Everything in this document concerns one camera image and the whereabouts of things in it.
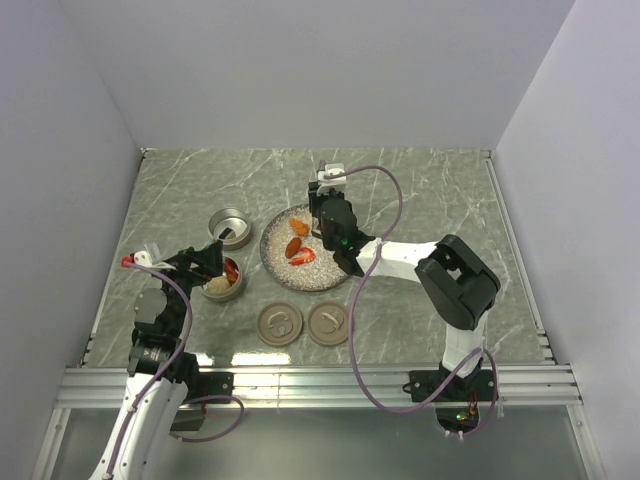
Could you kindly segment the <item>red chicken drumstick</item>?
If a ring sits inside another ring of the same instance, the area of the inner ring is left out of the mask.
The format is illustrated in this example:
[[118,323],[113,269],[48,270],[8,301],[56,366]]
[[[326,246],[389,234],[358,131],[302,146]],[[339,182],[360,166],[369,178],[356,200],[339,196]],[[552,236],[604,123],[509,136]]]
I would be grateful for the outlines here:
[[239,272],[236,263],[231,258],[226,258],[224,260],[223,270],[225,274],[231,270],[235,270]]

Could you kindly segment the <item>white steamed bun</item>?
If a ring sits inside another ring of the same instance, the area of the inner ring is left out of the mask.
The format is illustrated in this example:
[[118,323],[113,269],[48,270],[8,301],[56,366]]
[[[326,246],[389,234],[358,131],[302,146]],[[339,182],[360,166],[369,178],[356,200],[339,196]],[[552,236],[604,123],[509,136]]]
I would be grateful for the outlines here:
[[226,292],[232,287],[232,284],[225,276],[212,278],[205,286],[205,290],[211,295],[218,295]]

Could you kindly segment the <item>metal serving tongs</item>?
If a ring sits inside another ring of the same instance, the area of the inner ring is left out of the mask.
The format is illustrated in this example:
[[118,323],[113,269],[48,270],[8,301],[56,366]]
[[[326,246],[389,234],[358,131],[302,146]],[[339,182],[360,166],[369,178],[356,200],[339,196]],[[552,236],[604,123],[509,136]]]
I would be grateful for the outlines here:
[[320,221],[316,216],[311,218],[311,234],[315,238],[322,238]]

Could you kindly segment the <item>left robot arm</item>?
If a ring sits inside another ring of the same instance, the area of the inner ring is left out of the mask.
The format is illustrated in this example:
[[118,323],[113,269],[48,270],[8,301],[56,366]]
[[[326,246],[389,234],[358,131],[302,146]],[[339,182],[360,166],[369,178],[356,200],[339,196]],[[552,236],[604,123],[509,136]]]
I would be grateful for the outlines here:
[[230,374],[201,372],[186,352],[193,326],[191,292],[224,275],[223,243],[200,250],[188,247],[160,258],[154,246],[121,260],[124,268],[151,275],[160,287],[143,291],[134,304],[135,318],[127,379],[119,413],[96,465],[94,479],[149,479],[154,457],[183,405],[234,403]]

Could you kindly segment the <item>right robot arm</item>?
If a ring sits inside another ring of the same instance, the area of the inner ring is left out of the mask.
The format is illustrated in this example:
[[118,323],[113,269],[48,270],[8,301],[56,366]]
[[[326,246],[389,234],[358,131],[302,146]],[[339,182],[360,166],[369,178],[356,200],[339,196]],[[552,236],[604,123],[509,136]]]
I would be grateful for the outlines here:
[[438,401],[476,398],[484,349],[486,314],[494,306],[500,281],[459,237],[437,242],[388,242],[362,232],[340,187],[308,184],[313,233],[337,266],[357,277],[381,276],[413,281],[426,291],[446,324],[439,366]]

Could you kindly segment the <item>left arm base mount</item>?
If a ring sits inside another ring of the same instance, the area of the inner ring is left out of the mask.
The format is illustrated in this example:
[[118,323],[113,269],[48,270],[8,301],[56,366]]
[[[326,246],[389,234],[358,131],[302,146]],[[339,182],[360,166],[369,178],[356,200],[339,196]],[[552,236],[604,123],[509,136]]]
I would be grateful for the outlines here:
[[201,372],[196,386],[196,397],[210,397],[211,404],[229,404],[234,388],[234,374],[229,371]]

